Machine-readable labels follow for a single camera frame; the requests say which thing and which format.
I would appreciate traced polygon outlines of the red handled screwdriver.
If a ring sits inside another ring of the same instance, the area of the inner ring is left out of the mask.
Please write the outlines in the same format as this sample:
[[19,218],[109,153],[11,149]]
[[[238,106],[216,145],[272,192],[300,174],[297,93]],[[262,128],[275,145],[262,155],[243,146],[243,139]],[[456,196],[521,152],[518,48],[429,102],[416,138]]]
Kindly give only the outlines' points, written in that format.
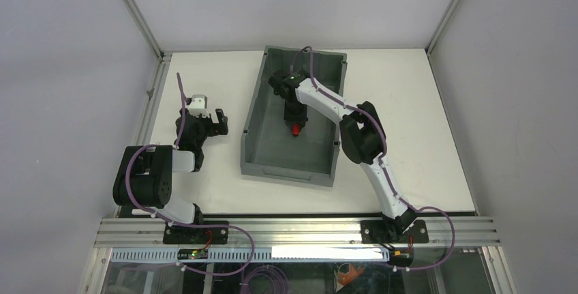
[[298,137],[301,133],[301,125],[299,123],[294,123],[291,127],[291,133],[293,137]]

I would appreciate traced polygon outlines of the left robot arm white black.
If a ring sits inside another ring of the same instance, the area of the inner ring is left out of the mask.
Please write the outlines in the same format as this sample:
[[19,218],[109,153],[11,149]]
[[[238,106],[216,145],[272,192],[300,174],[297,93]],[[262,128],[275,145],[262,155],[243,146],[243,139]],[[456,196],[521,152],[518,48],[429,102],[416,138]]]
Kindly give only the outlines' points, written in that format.
[[209,137],[227,135],[227,116],[220,108],[215,114],[217,122],[212,120],[212,115],[193,115],[184,108],[175,121],[177,138],[174,144],[126,147],[113,184],[114,202],[169,224],[204,224],[197,204],[172,193],[172,176],[200,171],[205,141]]

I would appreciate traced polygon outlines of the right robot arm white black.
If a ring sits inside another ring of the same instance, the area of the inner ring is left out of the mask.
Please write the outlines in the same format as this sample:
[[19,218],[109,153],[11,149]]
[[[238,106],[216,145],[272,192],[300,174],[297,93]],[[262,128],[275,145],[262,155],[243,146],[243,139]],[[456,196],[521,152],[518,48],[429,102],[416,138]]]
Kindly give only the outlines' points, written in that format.
[[283,112],[252,104],[241,135],[244,175],[332,186],[337,155],[360,166],[376,193],[384,236],[399,239],[416,221],[386,163],[386,136],[375,106],[351,104],[310,71],[276,69],[270,92]]

